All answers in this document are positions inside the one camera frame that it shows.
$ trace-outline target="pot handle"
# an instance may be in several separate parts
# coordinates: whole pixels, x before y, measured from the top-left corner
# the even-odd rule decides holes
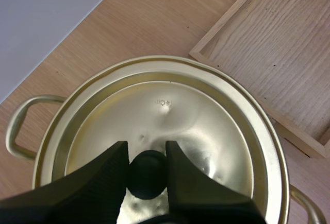
[[[34,104],[41,102],[58,102],[63,103],[66,98],[57,95],[38,95],[24,101],[13,113],[6,132],[7,150],[15,157],[34,160],[37,153],[18,145],[15,142],[20,132],[21,126],[27,114],[27,110]]]
[[[308,214],[308,224],[326,224],[325,217],[317,205],[295,186],[290,185],[290,195]]]

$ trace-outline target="pot lid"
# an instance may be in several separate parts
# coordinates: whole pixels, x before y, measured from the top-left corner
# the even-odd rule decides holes
[[[179,57],[128,60],[80,86],[46,132],[34,187],[77,170],[117,141],[128,141],[132,161],[149,149],[165,153],[170,140],[210,178],[250,196],[267,223],[286,219],[286,165],[266,114],[224,73]],[[118,223],[167,211],[166,190],[152,200],[127,191]]]

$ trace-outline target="pot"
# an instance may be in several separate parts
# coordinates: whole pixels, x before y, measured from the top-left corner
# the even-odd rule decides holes
[[[38,153],[15,143],[30,106],[57,102]],[[35,160],[32,187],[51,183],[90,162],[116,141],[128,141],[129,159],[148,149],[165,152],[178,141],[201,171],[251,197],[268,224],[286,223],[289,196],[325,223],[320,209],[294,186],[276,132],[252,95],[223,72],[171,56],[121,62],[93,76],[69,98],[32,97],[13,114],[6,145]],[[168,211],[166,190],[152,200],[127,191],[118,223],[135,223]]]

